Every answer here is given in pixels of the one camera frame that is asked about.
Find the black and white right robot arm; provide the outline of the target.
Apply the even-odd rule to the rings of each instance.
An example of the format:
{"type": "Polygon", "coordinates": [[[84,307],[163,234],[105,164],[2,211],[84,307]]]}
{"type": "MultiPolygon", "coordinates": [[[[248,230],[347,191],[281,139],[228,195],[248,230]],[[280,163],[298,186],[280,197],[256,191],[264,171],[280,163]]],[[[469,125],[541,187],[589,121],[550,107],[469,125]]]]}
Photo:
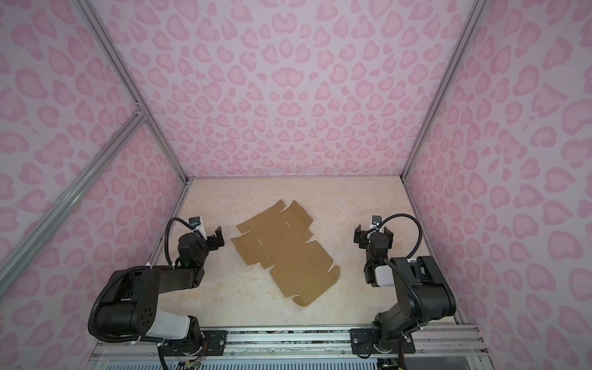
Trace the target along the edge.
{"type": "Polygon", "coordinates": [[[413,354],[413,333],[431,321],[453,317],[456,300],[431,256],[389,257],[393,232],[357,227],[354,243],[365,250],[364,276],[373,288],[394,288],[396,303],[376,315],[369,329],[350,331],[351,350],[362,359],[372,354],[413,354]]]}

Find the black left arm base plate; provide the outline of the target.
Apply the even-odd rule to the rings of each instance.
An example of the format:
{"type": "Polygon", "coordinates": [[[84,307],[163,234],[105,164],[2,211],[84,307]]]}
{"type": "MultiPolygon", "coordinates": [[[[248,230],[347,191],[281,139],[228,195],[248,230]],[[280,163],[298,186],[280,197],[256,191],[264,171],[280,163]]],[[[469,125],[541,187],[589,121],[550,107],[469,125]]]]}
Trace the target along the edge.
{"type": "Polygon", "coordinates": [[[227,337],[227,331],[201,331],[198,336],[189,334],[186,339],[166,340],[162,352],[169,357],[222,356],[227,337]]]}

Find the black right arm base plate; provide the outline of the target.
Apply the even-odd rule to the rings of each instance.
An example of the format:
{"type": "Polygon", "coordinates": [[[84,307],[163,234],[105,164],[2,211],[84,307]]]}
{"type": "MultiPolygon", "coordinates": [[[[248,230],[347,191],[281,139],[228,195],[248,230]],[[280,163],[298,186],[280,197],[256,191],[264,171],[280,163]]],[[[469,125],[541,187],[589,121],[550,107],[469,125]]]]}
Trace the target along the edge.
{"type": "Polygon", "coordinates": [[[405,355],[415,354],[416,347],[411,335],[404,337],[401,341],[389,344],[389,348],[379,347],[379,342],[371,328],[352,328],[348,330],[351,353],[363,359],[368,359],[374,355],[395,355],[402,349],[405,355]]]}

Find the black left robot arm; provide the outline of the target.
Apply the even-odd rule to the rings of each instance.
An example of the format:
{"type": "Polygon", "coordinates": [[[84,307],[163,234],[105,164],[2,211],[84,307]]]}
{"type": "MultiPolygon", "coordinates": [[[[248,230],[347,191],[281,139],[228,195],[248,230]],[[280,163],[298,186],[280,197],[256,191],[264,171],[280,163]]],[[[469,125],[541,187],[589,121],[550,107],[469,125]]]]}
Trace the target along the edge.
{"type": "Polygon", "coordinates": [[[208,255],[223,246],[222,228],[207,237],[197,229],[179,238],[176,263],[115,271],[92,305],[89,334],[106,343],[156,343],[165,356],[204,355],[207,340],[198,319],[157,305],[161,294],[197,288],[208,255]]]}

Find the brown cardboard box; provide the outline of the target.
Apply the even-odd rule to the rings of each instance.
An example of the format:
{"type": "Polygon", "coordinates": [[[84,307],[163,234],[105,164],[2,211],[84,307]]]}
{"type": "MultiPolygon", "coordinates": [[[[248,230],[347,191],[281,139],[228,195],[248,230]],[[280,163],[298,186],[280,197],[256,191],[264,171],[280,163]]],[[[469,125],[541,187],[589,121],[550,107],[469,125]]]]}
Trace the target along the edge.
{"type": "Polygon", "coordinates": [[[313,218],[297,201],[275,205],[237,225],[232,243],[246,265],[267,270],[283,296],[311,305],[340,278],[334,259],[313,238],[313,218]]]}

